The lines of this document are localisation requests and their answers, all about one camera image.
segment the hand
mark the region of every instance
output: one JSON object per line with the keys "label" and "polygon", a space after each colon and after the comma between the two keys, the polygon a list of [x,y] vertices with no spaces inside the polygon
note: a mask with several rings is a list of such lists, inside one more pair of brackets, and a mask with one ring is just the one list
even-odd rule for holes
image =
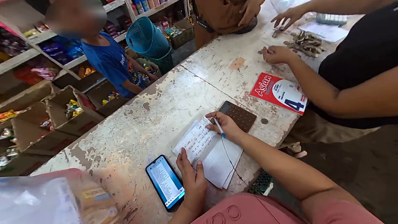
{"label": "hand", "polygon": [[184,205],[194,216],[199,217],[205,204],[207,180],[203,171],[202,161],[197,162],[196,173],[191,162],[188,160],[187,152],[184,148],[177,157],[177,167],[181,171],[182,182],[184,183],[185,197]]}
{"label": "hand", "polygon": [[239,13],[245,13],[238,26],[248,24],[253,17],[260,13],[262,0],[247,0]]}
{"label": "hand", "polygon": [[307,12],[309,12],[309,10],[307,9],[306,4],[301,4],[299,6],[286,10],[284,13],[277,15],[275,18],[271,20],[271,22],[276,21],[274,25],[274,28],[276,28],[277,26],[279,26],[279,23],[281,22],[282,19],[283,22],[281,26],[283,26],[286,23],[286,21],[290,19],[290,21],[283,28],[283,31],[285,31],[287,28],[289,28],[289,26],[291,26],[294,22],[299,20]]}
{"label": "hand", "polygon": [[[207,118],[216,117],[219,120],[220,126],[224,131],[224,134],[226,135],[228,140],[236,144],[238,144],[239,140],[241,140],[242,137],[245,135],[245,132],[242,131],[242,129],[240,129],[236,125],[236,123],[234,122],[234,120],[232,120],[232,118],[230,118],[228,115],[221,113],[220,111],[209,113],[206,115],[206,117]],[[211,131],[220,133],[220,130],[217,127],[217,125],[214,124],[214,119],[211,119],[210,122],[213,124],[209,124],[208,126],[206,126],[206,128]]]}
{"label": "hand", "polygon": [[264,60],[270,64],[289,64],[292,60],[300,59],[297,54],[287,47],[270,46],[268,49],[264,47],[262,51]]}
{"label": "hand", "polygon": [[155,82],[158,78],[156,77],[156,75],[152,75],[151,73],[148,72],[148,77],[151,80],[151,82]]}

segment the child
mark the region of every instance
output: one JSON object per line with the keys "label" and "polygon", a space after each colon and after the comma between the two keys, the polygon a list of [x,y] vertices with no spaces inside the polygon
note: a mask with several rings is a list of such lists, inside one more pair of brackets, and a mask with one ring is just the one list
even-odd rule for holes
{"label": "child", "polygon": [[125,50],[111,36],[100,31],[106,20],[105,9],[95,0],[57,0],[46,12],[50,29],[63,37],[81,39],[84,54],[91,65],[123,97],[132,98],[147,86],[136,70],[147,75],[151,82],[157,77],[126,57]]}
{"label": "child", "polygon": [[147,75],[151,82],[158,78],[145,70],[109,34],[99,34],[82,39],[82,47],[90,64],[107,78],[125,98],[132,98],[146,88],[136,70]]}

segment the calculator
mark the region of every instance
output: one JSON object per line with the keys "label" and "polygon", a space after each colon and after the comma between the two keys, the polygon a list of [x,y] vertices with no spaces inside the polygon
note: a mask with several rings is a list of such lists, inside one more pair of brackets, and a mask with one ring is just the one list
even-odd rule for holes
{"label": "calculator", "polygon": [[318,13],[315,21],[319,24],[341,26],[347,23],[347,16]]}
{"label": "calculator", "polygon": [[249,132],[257,118],[256,115],[229,101],[225,101],[219,111],[230,116],[244,132]]}

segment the red booklet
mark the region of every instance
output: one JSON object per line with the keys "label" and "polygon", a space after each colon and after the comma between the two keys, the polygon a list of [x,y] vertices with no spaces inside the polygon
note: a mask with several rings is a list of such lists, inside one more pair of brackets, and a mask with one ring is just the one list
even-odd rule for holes
{"label": "red booklet", "polygon": [[307,97],[297,83],[261,73],[250,95],[303,115]]}

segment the black shirt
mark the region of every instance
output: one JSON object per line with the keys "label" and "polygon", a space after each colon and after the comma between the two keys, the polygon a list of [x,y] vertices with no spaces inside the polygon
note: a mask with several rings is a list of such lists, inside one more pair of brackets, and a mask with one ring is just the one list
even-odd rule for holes
{"label": "black shirt", "polygon": [[[398,2],[362,17],[351,28],[336,51],[323,60],[318,73],[336,88],[343,90],[357,86],[396,66],[398,66]],[[397,100],[392,100],[391,103],[397,103]],[[398,124],[398,116],[342,119],[329,116],[312,103],[309,108],[331,123],[350,128],[367,129]]]}

